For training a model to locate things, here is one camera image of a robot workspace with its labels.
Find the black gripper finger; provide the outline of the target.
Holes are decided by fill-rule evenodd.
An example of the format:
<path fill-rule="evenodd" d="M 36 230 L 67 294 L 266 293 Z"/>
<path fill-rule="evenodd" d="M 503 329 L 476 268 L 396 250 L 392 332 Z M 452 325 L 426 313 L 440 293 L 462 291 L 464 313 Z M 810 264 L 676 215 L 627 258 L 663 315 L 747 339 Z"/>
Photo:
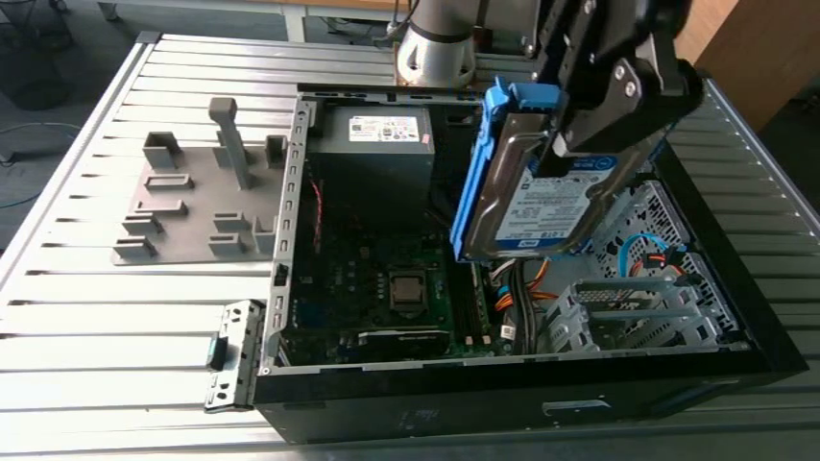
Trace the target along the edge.
<path fill-rule="evenodd" d="M 619 154 L 695 110 L 704 99 L 704 83 L 695 67 L 687 60 L 672 59 L 667 69 L 682 84 L 672 92 L 662 88 L 648 61 L 622 58 L 610 72 L 598 106 L 582 105 L 578 93 L 570 96 L 550 120 L 539 177 L 566 176 L 574 157 Z"/>

